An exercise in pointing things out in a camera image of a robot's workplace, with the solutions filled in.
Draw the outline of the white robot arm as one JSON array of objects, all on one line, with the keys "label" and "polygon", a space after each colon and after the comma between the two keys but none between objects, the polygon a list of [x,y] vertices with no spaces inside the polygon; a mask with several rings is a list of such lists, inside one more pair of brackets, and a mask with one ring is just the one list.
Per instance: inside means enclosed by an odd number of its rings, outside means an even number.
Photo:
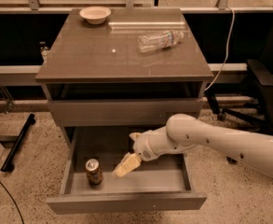
[{"label": "white robot arm", "polygon": [[113,171],[122,177],[165,154],[183,154],[197,146],[210,147],[273,178],[273,136],[209,125],[186,114],[171,116],[165,126],[131,133],[133,151]]}]

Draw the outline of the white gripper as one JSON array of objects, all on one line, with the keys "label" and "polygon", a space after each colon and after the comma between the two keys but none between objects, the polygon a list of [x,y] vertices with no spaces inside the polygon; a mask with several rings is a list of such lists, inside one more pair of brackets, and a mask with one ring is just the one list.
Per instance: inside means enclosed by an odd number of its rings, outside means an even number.
[{"label": "white gripper", "polygon": [[137,169],[142,161],[152,161],[159,158],[157,141],[159,133],[149,130],[144,133],[131,133],[135,153],[127,153],[112,172],[114,178],[120,178]]}]

